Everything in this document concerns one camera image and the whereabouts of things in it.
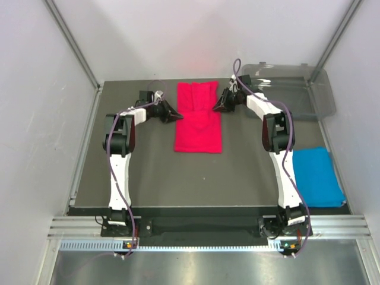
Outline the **red t shirt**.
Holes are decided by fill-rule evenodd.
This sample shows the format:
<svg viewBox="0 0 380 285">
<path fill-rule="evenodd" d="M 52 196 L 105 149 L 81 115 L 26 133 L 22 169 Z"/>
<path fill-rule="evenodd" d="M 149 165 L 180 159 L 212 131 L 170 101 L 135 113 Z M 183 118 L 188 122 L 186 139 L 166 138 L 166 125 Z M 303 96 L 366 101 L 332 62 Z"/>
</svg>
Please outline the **red t shirt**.
<svg viewBox="0 0 380 285">
<path fill-rule="evenodd" d="M 176 152 L 222 153 L 221 114 L 213 111 L 218 86 L 218 81 L 177 85 L 177 106 L 183 119 L 175 126 Z"/>
</svg>

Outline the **clear plastic storage bin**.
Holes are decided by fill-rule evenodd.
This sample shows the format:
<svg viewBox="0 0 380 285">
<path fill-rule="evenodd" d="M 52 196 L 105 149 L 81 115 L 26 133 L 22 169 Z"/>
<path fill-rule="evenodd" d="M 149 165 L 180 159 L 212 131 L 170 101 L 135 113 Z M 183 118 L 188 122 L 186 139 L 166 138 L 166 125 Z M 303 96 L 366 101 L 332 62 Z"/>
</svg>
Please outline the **clear plastic storage bin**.
<svg viewBox="0 0 380 285">
<path fill-rule="evenodd" d="M 299 121 L 319 121 L 336 112 L 327 72 L 307 64 L 246 64 L 241 73 L 249 75 L 252 88 L 262 90 L 270 100 L 283 102 Z"/>
</svg>

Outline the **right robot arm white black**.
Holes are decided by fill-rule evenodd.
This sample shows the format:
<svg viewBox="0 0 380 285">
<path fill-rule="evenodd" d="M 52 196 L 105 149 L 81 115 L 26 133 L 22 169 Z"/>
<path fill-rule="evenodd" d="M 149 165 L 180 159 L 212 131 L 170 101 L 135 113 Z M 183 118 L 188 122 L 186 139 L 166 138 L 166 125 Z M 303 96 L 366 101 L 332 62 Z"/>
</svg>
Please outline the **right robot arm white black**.
<svg viewBox="0 0 380 285">
<path fill-rule="evenodd" d="M 262 121 L 262 145 L 270 155 L 278 186 L 279 214 L 277 228 L 284 235 L 296 231 L 306 221 L 307 211 L 295 181 L 292 114 L 280 102 L 268 100 L 263 93 L 246 94 L 236 87 L 225 88 L 213 107 L 215 112 L 233 112 L 245 105 Z"/>
</svg>

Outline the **blue folded t shirt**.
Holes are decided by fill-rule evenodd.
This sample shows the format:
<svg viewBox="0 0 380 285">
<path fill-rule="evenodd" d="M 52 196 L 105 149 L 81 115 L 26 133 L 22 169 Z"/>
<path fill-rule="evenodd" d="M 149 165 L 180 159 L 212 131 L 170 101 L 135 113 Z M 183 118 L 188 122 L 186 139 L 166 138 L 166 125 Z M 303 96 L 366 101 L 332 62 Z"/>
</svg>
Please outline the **blue folded t shirt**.
<svg viewBox="0 0 380 285">
<path fill-rule="evenodd" d="M 345 204 L 346 198 L 326 148 L 295 150 L 293 167 L 298 190 L 308 207 L 337 208 Z"/>
</svg>

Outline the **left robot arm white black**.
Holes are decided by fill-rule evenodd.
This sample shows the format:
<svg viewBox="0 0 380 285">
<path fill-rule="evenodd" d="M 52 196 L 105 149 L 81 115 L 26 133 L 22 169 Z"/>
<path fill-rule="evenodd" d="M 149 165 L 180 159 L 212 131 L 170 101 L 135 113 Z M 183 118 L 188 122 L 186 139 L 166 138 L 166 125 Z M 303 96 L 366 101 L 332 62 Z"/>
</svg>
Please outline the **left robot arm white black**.
<svg viewBox="0 0 380 285">
<path fill-rule="evenodd" d="M 139 100 L 136 106 L 108 114 L 104 119 L 103 149 L 110 172 L 110 214 L 107 222 L 124 236 L 131 234 L 135 227 L 129 195 L 129 164 L 135 148 L 135 129 L 151 118 L 168 124 L 183 119 L 183 115 L 166 100 L 157 99 L 152 103 Z"/>
</svg>

